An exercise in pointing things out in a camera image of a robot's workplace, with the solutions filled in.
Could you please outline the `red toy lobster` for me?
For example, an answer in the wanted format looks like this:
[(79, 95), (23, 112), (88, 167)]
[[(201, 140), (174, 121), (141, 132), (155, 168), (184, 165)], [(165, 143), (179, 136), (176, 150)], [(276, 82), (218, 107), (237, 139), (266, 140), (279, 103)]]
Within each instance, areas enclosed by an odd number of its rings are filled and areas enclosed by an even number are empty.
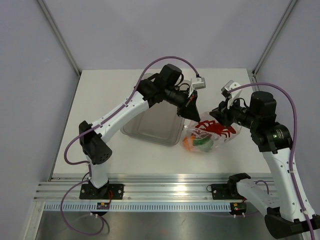
[(237, 131), (232, 126), (225, 127), (216, 120), (201, 121), (195, 126), (195, 128), (206, 132), (215, 133), (221, 137), (224, 136), (226, 138), (230, 138), (232, 135), (235, 135), (237, 133)]

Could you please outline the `clear zip top bag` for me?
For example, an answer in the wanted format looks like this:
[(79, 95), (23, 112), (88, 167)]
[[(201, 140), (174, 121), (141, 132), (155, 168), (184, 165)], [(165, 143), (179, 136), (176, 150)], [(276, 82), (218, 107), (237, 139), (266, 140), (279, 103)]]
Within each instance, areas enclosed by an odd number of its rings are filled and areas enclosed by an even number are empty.
[[(217, 121), (215, 118), (213, 118), (212, 116), (210, 116), (209, 112), (203, 112), (200, 115), (200, 122), (205, 121), (205, 120), (215, 120)], [(194, 136), (195, 138), (205, 138), (205, 137), (210, 137), (213, 140), (213, 146), (211, 148), (212, 152), (213, 150), (215, 150), (216, 148), (220, 147), (221, 145), (233, 140), (235, 137), (237, 137), (241, 130), (242, 127), (233, 123), (231, 125), (231, 127), (233, 127), (236, 130), (236, 134), (233, 134), (230, 138), (226, 138), (224, 136), (219, 136), (213, 132), (207, 132), (201, 129), (197, 129), (195, 128), (195, 126), (198, 124), (199, 122), (195, 122), (195, 121), (190, 121), (188, 122), (186, 125), (183, 126), (183, 130), (181, 133), (181, 137), (180, 137), (180, 145), (184, 148), (183, 146), (183, 139), (185, 137), (190, 137), (190, 136)], [(197, 149), (196, 147), (194, 147), (193, 151), (191, 152), (195, 152), (195, 153), (205, 153), (203, 151), (200, 151), (199, 149)]]

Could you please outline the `orange fruit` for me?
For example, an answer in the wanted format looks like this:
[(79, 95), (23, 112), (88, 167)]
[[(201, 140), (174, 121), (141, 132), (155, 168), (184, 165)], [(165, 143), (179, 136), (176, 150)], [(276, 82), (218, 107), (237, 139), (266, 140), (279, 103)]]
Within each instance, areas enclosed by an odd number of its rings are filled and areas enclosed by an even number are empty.
[(194, 136), (186, 136), (182, 141), (183, 147), (192, 152), (194, 150), (195, 139), (196, 138)]

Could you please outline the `green bell pepper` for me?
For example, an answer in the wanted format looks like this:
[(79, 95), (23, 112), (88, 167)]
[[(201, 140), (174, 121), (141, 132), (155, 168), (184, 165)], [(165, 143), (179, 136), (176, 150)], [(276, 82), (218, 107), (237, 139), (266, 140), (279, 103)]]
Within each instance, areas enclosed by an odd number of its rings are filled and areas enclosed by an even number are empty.
[(195, 138), (193, 140), (193, 146), (201, 152), (210, 152), (212, 150), (213, 145), (214, 141), (208, 136), (204, 138)]

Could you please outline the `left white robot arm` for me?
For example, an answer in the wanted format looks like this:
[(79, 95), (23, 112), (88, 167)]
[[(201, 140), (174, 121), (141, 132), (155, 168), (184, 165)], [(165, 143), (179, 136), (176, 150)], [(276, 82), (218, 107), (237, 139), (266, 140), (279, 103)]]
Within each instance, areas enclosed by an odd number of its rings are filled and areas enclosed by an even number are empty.
[(108, 194), (109, 178), (103, 165), (113, 151), (107, 143), (134, 117), (165, 101), (176, 107), (177, 116), (194, 122), (201, 120), (197, 108), (197, 90), (205, 88), (205, 79), (197, 74), (187, 84), (187, 89), (181, 89), (177, 81), (183, 77), (180, 68), (166, 64), (159, 73), (140, 79), (132, 94), (116, 109), (96, 122), (80, 123), (79, 141), (89, 161), (90, 193), (95, 198), (103, 199)]

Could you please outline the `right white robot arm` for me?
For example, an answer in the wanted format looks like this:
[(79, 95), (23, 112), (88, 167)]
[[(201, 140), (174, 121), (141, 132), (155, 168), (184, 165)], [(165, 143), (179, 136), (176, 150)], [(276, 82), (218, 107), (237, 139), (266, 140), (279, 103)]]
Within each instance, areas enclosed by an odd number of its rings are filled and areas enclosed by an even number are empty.
[(288, 128), (276, 121), (277, 102), (265, 91), (251, 94), (249, 106), (241, 106), (239, 92), (222, 92), (225, 100), (209, 114), (224, 127), (238, 124), (249, 129), (252, 141), (266, 161), (276, 188), (276, 200), (258, 188), (246, 173), (229, 177), (227, 193), (244, 197), (264, 217), (275, 239), (309, 232), (316, 238), (320, 216), (315, 213), (304, 192), (294, 163), (294, 143)]

